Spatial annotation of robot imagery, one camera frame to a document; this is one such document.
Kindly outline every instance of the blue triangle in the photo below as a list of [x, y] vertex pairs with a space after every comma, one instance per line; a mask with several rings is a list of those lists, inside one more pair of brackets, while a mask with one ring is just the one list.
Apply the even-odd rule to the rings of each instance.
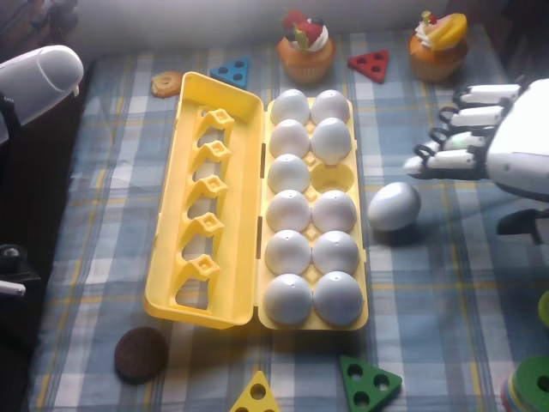
[[222, 66], [213, 68], [209, 71], [210, 77], [215, 80], [234, 86], [235, 88], [248, 88], [248, 67], [250, 59], [248, 57], [239, 58]]

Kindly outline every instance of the cupcake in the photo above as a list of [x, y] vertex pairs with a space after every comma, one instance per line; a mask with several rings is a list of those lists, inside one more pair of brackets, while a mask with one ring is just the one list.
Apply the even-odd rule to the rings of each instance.
[[307, 19], [299, 10], [290, 10], [282, 21], [286, 36], [277, 51], [284, 70], [295, 82], [318, 82], [334, 62], [335, 43], [322, 19]]
[[447, 15], [437, 20], [429, 11], [409, 42], [412, 72], [424, 82], [446, 80], [467, 55], [467, 17]]

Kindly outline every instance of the triangle with holes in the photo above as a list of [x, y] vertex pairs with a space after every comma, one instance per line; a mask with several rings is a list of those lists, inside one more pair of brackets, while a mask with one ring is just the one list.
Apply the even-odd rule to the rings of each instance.
[[276, 399], [268, 387], [263, 372], [258, 371], [251, 379], [230, 412], [281, 412]]
[[247, 57], [239, 58], [211, 69], [209, 71], [209, 76], [220, 82], [230, 84], [235, 88], [246, 90], [248, 88], [249, 67], [250, 60]]
[[347, 60], [348, 67], [380, 84], [385, 82], [388, 64], [389, 50], [360, 54]]
[[363, 360], [342, 356], [340, 363], [351, 412], [380, 410], [401, 388], [400, 376]]

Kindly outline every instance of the egg carton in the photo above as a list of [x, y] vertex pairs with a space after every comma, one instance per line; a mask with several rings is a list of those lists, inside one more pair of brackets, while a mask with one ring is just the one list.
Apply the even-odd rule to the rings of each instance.
[[[172, 146], [160, 201], [157, 227], [145, 287], [145, 310], [151, 316], [189, 322], [215, 329], [246, 324], [258, 306], [261, 322], [271, 329], [354, 330], [368, 319], [365, 281], [365, 251], [362, 243], [359, 185], [356, 165], [357, 144], [353, 133], [353, 112], [347, 122], [353, 149], [343, 161], [327, 167], [312, 153], [304, 157], [311, 172], [311, 187], [304, 195], [313, 206], [320, 194], [338, 188], [353, 200], [357, 222], [350, 232], [359, 246], [360, 262], [353, 273], [364, 296], [359, 318], [345, 327], [322, 321], [314, 311], [300, 325], [281, 328], [262, 309], [262, 295], [275, 278], [262, 257], [274, 232], [265, 219], [274, 193], [267, 175], [274, 161], [268, 142], [275, 127], [270, 109], [254, 94], [188, 72], [184, 75], [175, 119]], [[214, 128], [223, 135], [199, 147], [201, 137]], [[308, 123], [309, 134], [314, 124]], [[199, 178], [196, 172], [205, 161], [219, 170]], [[199, 199], [214, 199], [215, 211], [189, 218], [189, 210]], [[309, 225], [302, 234], [313, 246], [321, 234]], [[211, 240], [212, 253], [185, 258], [183, 250], [196, 235]], [[314, 290], [321, 274], [314, 266], [303, 274]], [[178, 303], [179, 289], [190, 280], [208, 283], [205, 308]]]

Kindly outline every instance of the tablecloth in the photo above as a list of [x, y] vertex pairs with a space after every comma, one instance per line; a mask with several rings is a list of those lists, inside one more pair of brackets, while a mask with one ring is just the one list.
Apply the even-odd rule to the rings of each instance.
[[[207, 73], [250, 56], [249, 90], [264, 104], [293, 88], [276, 44], [102, 58], [94, 66], [75, 148], [69, 201], [48, 285], [29, 388], [31, 410], [228, 411], [256, 370], [282, 411], [346, 411], [339, 356], [359, 357], [403, 377], [387, 411], [503, 410], [499, 386], [517, 362], [549, 354], [536, 315], [549, 288], [549, 251], [497, 239], [498, 219], [541, 204], [488, 181], [419, 181], [401, 165], [427, 139], [453, 88], [505, 82], [482, 27], [453, 82], [432, 86], [408, 67], [411, 32], [335, 36], [334, 69], [315, 96], [340, 90], [354, 107], [370, 319], [355, 332], [274, 332], [256, 317], [210, 330], [149, 317], [143, 310], [166, 159], [178, 98], [155, 99], [165, 70]], [[383, 85], [347, 68], [350, 56], [389, 50]], [[407, 181], [422, 209], [412, 235], [380, 239], [366, 205], [383, 185]], [[204, 291], [186, 292], [199, 301]], [[151, 325], [169, 342], [156, 380], [122, 384], [113, 351], [131, 328]]]

